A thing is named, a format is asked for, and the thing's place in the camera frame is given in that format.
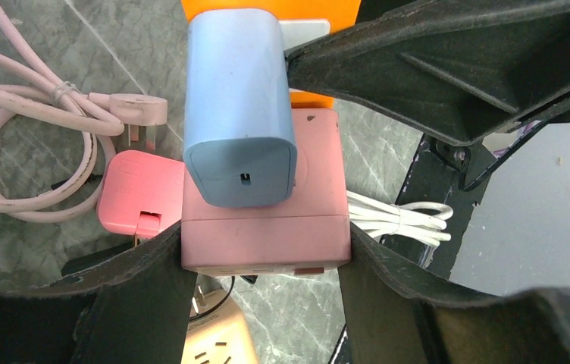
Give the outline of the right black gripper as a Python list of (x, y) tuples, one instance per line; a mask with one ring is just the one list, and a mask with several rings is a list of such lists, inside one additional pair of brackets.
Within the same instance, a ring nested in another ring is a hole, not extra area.
[(469, 182), (470, 148), (431, 140), (469, 192), (545, 126), (570, 124), (570, 1), (416, 1), (292, 51), (287, 76), (454, 146), (539, 120)]

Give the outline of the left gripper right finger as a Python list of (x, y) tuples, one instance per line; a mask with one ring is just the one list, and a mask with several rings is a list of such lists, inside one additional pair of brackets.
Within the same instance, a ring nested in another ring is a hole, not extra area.
[(570, 288), (497, 297), (351, 229), (339, 270), (355, 363), (570, 363)]

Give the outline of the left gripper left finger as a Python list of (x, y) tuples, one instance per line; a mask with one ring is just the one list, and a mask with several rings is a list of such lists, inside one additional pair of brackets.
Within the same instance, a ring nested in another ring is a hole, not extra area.
[(175, 224), (53, 284), (0, 292), (0, 363), (179, 363), (195, 283)]

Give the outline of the black power adapter plug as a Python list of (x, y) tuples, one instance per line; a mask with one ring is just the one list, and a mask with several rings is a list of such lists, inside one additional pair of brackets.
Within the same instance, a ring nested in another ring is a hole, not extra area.
[(61, 269), (61, 275), (62, 276), (72, 275), (79, 271), (91, 268), (94, 265), (98, 265), (131, 248), (133, 248), (133, 243), (123, 243), (118, 246), (113, 246), (112, 248), (109, 249), (104, 249), (96, 253), (91, 253), (87, 256), (71, 259), (63, 265)]

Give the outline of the beige cube socket adapter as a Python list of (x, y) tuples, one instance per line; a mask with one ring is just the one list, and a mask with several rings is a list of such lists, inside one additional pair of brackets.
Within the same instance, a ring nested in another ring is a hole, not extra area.
[(227, 291), (196, 286), (181, 362), (258, 362), (246, 317)]

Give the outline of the pink square socket adapter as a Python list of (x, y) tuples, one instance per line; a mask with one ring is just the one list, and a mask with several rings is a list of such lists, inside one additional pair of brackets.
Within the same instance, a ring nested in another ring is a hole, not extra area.
[(184, 178), (181, 265), (209, 276), (316, 275), (351, 258), (339, 117), (329, 108), (293, 110), (299, 144), (292, 196), (274, 206), (209, 205)]

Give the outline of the dark pink plug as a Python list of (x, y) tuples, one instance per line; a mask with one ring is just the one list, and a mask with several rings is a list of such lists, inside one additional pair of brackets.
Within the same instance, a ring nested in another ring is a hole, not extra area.
[(118, 153), (103, 178), (97, 215), (114, 234), (150, 239), (182, 217), (183, 162), (137, 150)]

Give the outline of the orange power strip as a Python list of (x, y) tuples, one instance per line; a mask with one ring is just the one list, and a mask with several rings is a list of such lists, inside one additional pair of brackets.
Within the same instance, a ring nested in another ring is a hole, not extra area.
[(285, 52), (355, 24), (359, 1), (184, 1), (186, 109), (332, 108), (288, 87)]

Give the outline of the blue small adapter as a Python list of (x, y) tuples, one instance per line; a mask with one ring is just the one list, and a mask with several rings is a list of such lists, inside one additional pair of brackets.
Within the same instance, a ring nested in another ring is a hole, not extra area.
[(273, 14), (219, 9), (191, 20), (183, 160), (210, 205), (269, 206), (290, 197), (297, 145)]

